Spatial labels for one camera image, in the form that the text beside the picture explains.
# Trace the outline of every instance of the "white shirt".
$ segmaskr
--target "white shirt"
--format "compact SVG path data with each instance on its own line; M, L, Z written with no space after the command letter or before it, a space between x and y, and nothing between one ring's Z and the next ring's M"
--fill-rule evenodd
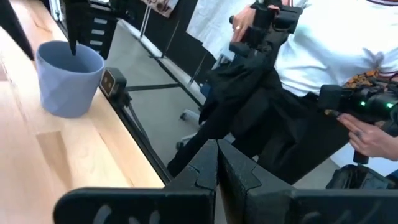
M297 96L319 94L324 84L343 86L374 69L382 75L398 72L398 3L293 0L292 4L304 10L275 63L284 89Z

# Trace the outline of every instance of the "poster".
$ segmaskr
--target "poster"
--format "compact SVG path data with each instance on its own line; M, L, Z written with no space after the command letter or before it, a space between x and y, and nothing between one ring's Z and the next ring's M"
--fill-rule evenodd
M169 18L178 0L141 0L150 6L153 10L160 13L164 17Z

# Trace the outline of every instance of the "blue plastic cup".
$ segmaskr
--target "blue plastic cup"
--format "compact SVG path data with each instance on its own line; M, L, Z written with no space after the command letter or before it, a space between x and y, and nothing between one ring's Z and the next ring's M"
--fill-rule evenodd
M73 56L68 42L51 41L39 46L35 61L43 108L63 118L84 115L104 72L102 56L81 44Z

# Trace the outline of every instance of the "wooden desk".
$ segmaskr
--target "wooden desk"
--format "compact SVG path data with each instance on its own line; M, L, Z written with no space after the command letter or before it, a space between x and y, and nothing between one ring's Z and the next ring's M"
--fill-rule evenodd
M12 5L34 50L66 40L40 1ZM79 119L44 111L34 64L0 28L0 223L52 223L59 197L87 186L164 185L99 90Z

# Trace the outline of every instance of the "chair wheel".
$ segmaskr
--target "chair wheel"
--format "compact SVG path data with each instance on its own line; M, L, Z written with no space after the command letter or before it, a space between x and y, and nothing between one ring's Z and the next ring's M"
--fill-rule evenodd
M182 147L184 147L184 142L177 142L175 145L175 149L177 151L180 150Z
M187 119L187 114L186 113L182 113L180 116L180 119L185 121Z

